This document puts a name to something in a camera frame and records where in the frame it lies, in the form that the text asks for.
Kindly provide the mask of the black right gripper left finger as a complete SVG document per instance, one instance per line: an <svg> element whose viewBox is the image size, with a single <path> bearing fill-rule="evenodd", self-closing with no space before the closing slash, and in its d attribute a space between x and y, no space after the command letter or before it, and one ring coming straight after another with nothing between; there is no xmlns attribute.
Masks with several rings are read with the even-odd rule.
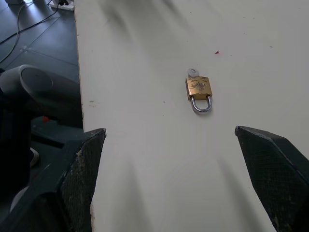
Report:
<svg viewBox="0 0 309 232"><path fill-rule="evenodd" d="M0 232L92 232L95 191L105 129L68 141L9 204Z"/></svg>

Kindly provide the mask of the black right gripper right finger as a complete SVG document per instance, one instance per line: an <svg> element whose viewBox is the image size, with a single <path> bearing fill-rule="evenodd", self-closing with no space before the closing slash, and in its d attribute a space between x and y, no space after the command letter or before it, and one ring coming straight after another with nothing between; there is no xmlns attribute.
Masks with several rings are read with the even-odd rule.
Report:
<svg viewBox="0 0 309 232"><path fill-rule="evenodd" d="M286 138L236 126L253 188L277 232L309 232L309 160Z"/></svg>

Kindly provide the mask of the brass padlock with steel shackle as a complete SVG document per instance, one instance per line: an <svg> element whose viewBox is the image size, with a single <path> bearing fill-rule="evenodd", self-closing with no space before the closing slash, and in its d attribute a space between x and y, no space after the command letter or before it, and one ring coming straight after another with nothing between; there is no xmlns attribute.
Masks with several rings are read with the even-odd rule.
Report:
<svg viewBox="0 0 309 232"><path fill-rule="evenodd" d="M208 77L189 76L186 78L187 97L192 109L197 114L206 114L212 109L212 90ZM208 106L205 109L199 108L196 101L206 101Z"/></svg>

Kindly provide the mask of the white power strip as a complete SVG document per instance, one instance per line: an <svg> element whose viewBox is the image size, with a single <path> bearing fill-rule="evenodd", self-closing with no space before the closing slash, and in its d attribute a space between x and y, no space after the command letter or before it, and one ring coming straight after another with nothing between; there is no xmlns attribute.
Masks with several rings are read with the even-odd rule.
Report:
<svg viewBox="0 0 309 232"><path fill-rule="evenodd" d="M74 11L74 0L49 0L48 5L55 9Z"/></svg>

